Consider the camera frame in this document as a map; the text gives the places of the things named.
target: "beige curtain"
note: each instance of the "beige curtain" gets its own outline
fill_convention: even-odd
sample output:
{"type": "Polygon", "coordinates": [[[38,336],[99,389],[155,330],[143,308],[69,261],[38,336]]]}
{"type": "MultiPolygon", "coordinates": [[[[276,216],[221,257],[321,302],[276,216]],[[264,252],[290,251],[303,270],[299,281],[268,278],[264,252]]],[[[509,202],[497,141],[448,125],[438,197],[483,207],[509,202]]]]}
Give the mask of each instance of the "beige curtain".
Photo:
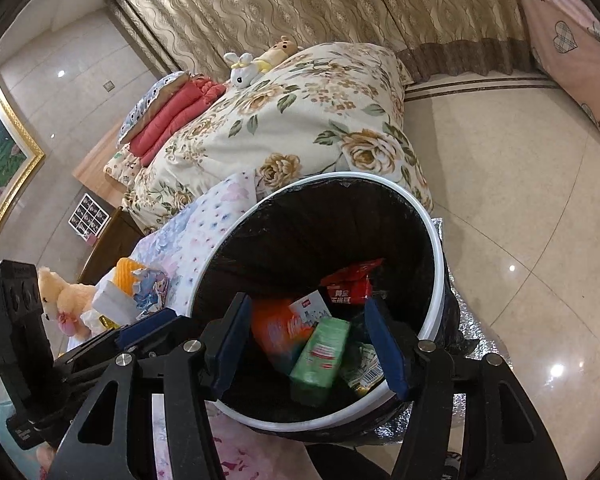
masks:
{"type": "Polygon", "coordinates": [[[516,0],[109,0],[109,8],[161,73],[222,79],[225,52],[257,55],[282,34],[303,46],[387,46],[416,80],[530,68],[516,0]]]}

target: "trash can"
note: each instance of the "trash can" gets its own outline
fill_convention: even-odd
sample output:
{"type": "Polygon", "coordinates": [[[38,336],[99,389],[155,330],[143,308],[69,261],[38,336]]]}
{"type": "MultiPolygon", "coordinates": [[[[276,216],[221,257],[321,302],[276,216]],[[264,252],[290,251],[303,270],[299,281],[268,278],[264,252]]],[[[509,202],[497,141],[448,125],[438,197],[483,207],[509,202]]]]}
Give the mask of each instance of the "trash can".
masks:
{"type": "MultiPolygon", "coordinates": [[[[204,326],[224,314],[237,292],[300,298],[328,274],[375,258],[384,258],[382,289],[395,319],[446,348],[464,340],[427,211],[405,189],[366,173],[311,176],[247,211],[206,261],[189,315],[204,326]]],[[[274,371],[251,338],[216,405],[255,430],[340,442],[343,429],[365,431],[400,404],[383,381],[360,399],[336,383],[324,406],[302,406],[291,400],[288,378],[274,371]]]]}

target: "green box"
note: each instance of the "green box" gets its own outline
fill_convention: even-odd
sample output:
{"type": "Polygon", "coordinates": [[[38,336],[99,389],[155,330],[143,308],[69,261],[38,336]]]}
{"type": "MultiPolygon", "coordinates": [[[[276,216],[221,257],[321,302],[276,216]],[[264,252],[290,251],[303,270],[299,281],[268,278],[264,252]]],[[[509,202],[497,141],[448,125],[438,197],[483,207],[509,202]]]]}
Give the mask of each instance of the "green box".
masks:
{"type": "Polygon", "coordinates": [[[291,371],[291,399],[306,406],[321,406],[338,375],[349,322],[323,317],[291,371]]]}

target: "bolt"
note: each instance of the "bolt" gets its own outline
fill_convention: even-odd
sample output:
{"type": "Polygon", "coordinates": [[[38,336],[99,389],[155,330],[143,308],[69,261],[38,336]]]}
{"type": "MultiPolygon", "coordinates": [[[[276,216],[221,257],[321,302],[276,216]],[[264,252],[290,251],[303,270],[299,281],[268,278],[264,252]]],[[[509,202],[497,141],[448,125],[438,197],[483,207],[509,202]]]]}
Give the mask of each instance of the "bolt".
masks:
{"type": "Polygon", "coordinates": [[[491,366],[500,366],[502,364],[502,357],[500,357],[498,354],[487,354],[486,355],[487,358],[487,362],[491,365],[491,366]]]}
{"type": "Polygon", "coordinates": [[[131,354],[120,354],[116,357],[116,364],[118,366],[127,366],[134,359],[131,357],[131,354]]]}
{"type": "Polygon", "coordinates": [[[197,352],[202,348],[202,343],[196,339],[190,339],[189,341],[185,341],[182,347],[185,352],[197,352]]]}
{"type": "Polygon", "coordinates": [[[436,349],[436,344],[428,339],[423,339],[422,341],[418,341],[418,348],[423,352],[433,352],[436,349]]]}

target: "silver foil mat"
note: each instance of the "silver foil mat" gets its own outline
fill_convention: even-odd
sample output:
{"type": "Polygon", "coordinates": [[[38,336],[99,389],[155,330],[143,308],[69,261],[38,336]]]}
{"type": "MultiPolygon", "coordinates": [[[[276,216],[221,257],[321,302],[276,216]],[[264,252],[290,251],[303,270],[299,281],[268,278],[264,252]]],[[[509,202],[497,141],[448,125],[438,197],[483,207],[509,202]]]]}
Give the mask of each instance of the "silver foil mat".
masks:
{"type": "MultiPolygon", "coordinates": [[[[436,229],[438,230],[440,240],[444,242],[442,232],[442,218],[434,218],[433,223],[436,226],[436,229]]],[[[496,354],[501,355],[503,359],[507,362],[507,364],[511,368],[513,368],[511,364],[511,358],[509,357],[509,352],[507,351],[507,347],[504,346],[504,343],[493,331],[493,329],[485,323],[481,322],[480,319],[466,304],[466,301],[464,300],[464,298],[462,298],[462,296],[456,289],[456,280],[454,279],[453,274],[450,270],[449,279],[451,281],[451,291],[456,297],[456,300],[458,300],[458,305],[460,306],[460,330],[462,331],[462,334],[465,338],[478,340],[478,346],[467,357],[470,359],[479,360],[485,354],[494,352],[496,354]]],[[[454,395],[453,416],[451,420],[452,428],[464,425],[465,400],[466,399],[464,398],[464,394],[454,395]]],[[[407,430],[407,425],[411,416],[412,405],[412,402],[410,402],[409,404],[405,404],[404,407],[401,408],[389,421],[382,424],[381,426],[378,426],[374,430],[374,442],[367,442],[367,444],[385,445],[401,443],[402,438],[404,436],[404,432],[407,430]]]]}

